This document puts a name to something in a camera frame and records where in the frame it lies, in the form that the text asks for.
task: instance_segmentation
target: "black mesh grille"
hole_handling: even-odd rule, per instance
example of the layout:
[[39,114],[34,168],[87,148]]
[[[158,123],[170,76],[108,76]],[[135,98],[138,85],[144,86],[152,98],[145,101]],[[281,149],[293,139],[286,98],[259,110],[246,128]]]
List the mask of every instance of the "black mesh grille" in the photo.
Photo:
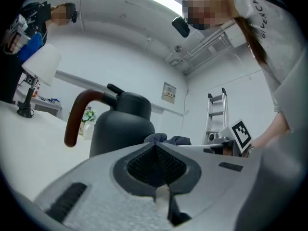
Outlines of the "black mesh grille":
[[186,164],[155,145],[130,160],[127,170],[134,178],[159,187],[180,178],[186,172]]
[[63,222],[86,188],[87,186],[83,183],[73,183],[56,199],[45,213],[56,221]]

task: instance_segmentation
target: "electrical panel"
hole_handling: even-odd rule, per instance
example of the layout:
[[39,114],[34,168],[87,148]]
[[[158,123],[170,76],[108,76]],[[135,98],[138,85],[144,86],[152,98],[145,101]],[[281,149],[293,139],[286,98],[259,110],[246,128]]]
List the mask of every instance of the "electrical panel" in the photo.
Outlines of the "electrical panel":
[[163,93],[162,93],[162,100],[165,100],[169,103],[174,103],[175,100],[175,91],[176,88],[169,85],[168,83],[164,83]]

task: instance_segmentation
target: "desk lamp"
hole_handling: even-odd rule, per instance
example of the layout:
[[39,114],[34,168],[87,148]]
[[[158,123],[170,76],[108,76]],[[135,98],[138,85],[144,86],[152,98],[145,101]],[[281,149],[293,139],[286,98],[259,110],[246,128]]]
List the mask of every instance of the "desk lamp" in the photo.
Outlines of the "desk lamp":
[[28,60],[22,64],[22,68],[30,74],[35,80],[27,93],[25,101],[18,102],[19,109],[17,113],[20,116],[31,118],[31,97],[35,89],[35,84],[42,81],[48,86],[52,85],[52,80],[58,68],[61,55],[59,51],[51,44],[45,44],[37,52],[35,52]]

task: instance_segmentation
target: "long brown hair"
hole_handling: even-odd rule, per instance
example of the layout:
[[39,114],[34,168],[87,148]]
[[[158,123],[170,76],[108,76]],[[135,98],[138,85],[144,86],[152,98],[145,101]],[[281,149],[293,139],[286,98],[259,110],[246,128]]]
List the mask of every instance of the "long brown hair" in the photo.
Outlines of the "long brown hair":
[[262,67],[262,65],[266,64],[266,52],[261,46],[255,33],[253,32],[252,27],[249,25],[248,21],[243,17],[236,17],[234,18],[234,20],[242,30],[251,53],[253,54],[254,58],[259,63],[259,65]]

